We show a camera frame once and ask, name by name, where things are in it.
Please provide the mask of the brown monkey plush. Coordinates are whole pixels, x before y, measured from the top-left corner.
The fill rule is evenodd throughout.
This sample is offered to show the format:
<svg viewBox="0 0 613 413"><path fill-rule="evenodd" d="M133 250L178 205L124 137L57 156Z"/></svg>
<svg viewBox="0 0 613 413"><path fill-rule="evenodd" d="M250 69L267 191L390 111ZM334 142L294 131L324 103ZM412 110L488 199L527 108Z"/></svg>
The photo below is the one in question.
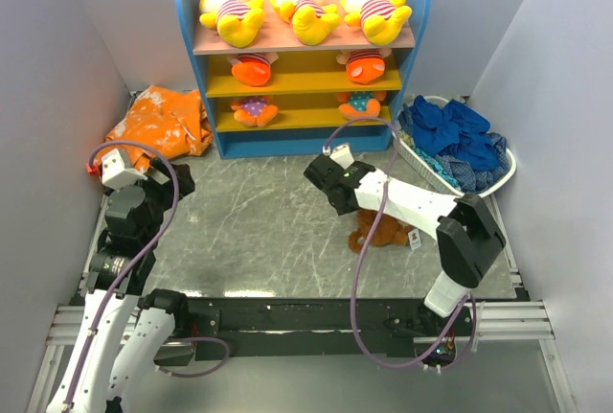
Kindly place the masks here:
<svg viewBox="0 0 613 413"><path fill-rule="evenodd" d="M349 234L348 247L359 254L363 241L368 237L375 222L376 211L360 210L357 213L357 228ZM381 247L386 245L420 247L420 232L410 224L398 221L396 218L383 214L375 229L370 245Z"/></svg>

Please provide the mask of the white plush blue dotted dress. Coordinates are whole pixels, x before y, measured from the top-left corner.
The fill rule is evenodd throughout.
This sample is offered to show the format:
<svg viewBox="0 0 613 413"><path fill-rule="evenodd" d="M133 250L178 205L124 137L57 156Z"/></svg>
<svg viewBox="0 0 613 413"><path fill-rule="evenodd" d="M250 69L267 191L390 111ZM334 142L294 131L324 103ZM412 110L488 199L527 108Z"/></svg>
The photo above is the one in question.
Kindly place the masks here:
<svg viewBox="0 0 613 413"><path fill-rule="evenodd" d="M386 97L386 91L352 91L336 95L340 102L338 110L347 120L378 117Z"/></svg>

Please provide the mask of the plush purple dotted dress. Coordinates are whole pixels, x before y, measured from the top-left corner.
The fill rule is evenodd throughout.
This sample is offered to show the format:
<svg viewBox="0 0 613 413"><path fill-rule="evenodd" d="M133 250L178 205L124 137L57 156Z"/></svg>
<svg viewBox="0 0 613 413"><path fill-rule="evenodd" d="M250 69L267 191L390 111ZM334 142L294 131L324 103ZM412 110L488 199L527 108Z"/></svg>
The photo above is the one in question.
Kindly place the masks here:
<svg viewBox="0 0 613 413"><path fill-rule="evenodd" d="M248 127L265 127L279 114L270 96L247 96L230 103L234 119Z"/></svg>

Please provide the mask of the boy doll striped shirt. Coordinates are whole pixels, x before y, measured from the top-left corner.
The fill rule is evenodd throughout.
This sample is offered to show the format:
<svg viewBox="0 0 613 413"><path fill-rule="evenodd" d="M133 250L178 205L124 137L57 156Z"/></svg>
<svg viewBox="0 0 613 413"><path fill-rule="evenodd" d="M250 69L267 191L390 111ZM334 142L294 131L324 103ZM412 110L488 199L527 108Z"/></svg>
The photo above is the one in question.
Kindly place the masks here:
<svg viewBox="0 0 613 413"><path fill-rule="evenodd" d="M345 67L349 81L369 84L385 74L385 59L391 53L392 50L389 48L344 50L340 51L335 59Z"/></svg>

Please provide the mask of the yellow frog plush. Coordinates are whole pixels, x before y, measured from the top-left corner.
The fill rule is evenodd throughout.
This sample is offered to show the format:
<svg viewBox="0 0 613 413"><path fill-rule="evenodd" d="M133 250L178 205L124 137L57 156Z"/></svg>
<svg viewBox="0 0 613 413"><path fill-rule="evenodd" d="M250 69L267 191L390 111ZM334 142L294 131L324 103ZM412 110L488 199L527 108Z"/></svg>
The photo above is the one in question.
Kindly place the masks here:
<svg viewBox="0 0 613 413"><path fill-rule="evenodd" d="M341 23L334 4L324 0L270 0L276 14L292 29L303 44L323 42Z"/></svg>
<svg viewBox="0 0 613 413"><path fill-rule="evenodd" d="M265 20L263 0L199 0L199 23L228 44L249 46Z"/></svg>
<svg viewBox="0 0 613 413"><path fill-rule="evenodd" d="M407 0L339 0L344 21L360 28L374 45L386 46L397 39L413 10Z"/></svg>

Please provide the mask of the yellow frog plush front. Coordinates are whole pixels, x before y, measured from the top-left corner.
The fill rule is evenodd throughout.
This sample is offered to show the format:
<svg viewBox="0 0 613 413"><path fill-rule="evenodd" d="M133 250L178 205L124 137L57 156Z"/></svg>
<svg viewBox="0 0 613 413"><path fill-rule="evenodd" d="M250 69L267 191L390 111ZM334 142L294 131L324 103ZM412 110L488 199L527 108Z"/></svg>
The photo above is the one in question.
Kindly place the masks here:
<svg viewBox="0 0 613 413"><path fill-rule="evenodd" d="M386 46L397 39L413 10L407 0L339 0L344 21L360 28L374 45Z"/></svg>

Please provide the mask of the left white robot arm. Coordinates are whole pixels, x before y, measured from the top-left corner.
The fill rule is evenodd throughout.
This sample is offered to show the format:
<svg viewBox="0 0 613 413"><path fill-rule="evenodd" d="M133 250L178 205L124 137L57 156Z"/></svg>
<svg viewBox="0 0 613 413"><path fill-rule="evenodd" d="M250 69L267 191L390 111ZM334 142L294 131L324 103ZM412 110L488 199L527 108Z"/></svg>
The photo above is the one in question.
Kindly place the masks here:
<svg viewBox="0 0 613 413"><path fill-rule="evenodd" d="M104 228L85 278L79 333L50 412L126 412L130 396L168 337L191 325L185 294L143 293L155 264L154 249L179 200L195 183L186 164L152 162L151 173L108 190Z"/></svg>

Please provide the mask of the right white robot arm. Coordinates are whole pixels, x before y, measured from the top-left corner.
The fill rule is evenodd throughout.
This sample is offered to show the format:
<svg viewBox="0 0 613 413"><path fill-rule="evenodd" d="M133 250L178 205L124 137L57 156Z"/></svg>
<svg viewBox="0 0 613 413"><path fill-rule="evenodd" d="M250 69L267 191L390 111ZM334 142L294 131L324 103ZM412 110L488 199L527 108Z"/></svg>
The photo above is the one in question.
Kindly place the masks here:
<svg viewBox="0 0 613 413"><path fill-rule="evenodd" d="M338 215L381 209L437 242L442 272L424 298L421 327L441 334L453 322L461 300L480 285L506 247L502 230L476 194L443 195L405 183L370 164L341 165L318 155L305 178L324 193Z"/></svg>

